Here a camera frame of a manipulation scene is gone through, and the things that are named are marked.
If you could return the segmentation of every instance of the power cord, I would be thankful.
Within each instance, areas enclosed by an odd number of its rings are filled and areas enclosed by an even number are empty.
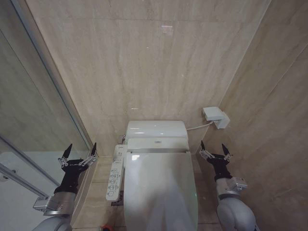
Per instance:
[[[201,125],[201,126],[198,126],[198,127],[188,128],[186,130],[189,131],[189,130],[194,130],[194,129],[198,129],[198,128],[203,128],[203,127],[206,127],[206,126],[209,126],[209,125],[213,124],[214,122],[216,122],[216,121],[212,121],[212,122],[210,122],[208,124],[204,124],[204,125]]]

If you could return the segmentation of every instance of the white toilet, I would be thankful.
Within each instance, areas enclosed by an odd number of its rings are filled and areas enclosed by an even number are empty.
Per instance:
[[[195,231],[198,202],[182,121],[130,121],[125,137],[128,231]]]

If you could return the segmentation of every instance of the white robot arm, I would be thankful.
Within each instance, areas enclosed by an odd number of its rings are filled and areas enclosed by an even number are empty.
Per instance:
[[[240,200],[240,192],[247,187],[243,178],[232,177],[227,169],[231,155],[222,144],[225,156],[211,154],[201,142],[200,155],[213,165],[218,197],[217,215],[226,231],[255,231],[256,218],[252,210]]]
[[[69,219],[62,217],[51,217],[43,220],[33,231],[72,231]]]
[[[237,198],[224,198],[217,206],[217,215],[226,231],[254,231],[256,218],[251,209]]]
[[[39,197],[33,208],[52,216],[42,221],[32,231],[72,231],[70,216],[74,210],[74,200],[78,192],[78,179],[80,174],[87,170],[97,160],[96,143],[91,154],[85,160],[67,160],[72,149],[72,144],[59,158],[61,169],[65,172],[61,185],[54,190],[53,196]]]

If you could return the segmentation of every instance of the shower door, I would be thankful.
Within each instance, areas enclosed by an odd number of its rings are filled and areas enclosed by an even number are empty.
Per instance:
[[[10,0],[0,2],[0,224],[32,230],[46,217],[32,208],[61,183],[58,158],[90,145],[81,135]]]

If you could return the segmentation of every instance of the wall outlet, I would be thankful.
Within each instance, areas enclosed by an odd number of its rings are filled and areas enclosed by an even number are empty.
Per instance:
[[[229,117],[227,116],[226,113],[222,112],[223,114],[223,118],[218,120],[217,122],[215,122],[215,125],[218,129],[221,128],[226,128],[226,126],[228,125],[228,123],[230,122]]]
[[[207,121],[221,120],[225,117],[218,107],[204,107],[203,114]]]

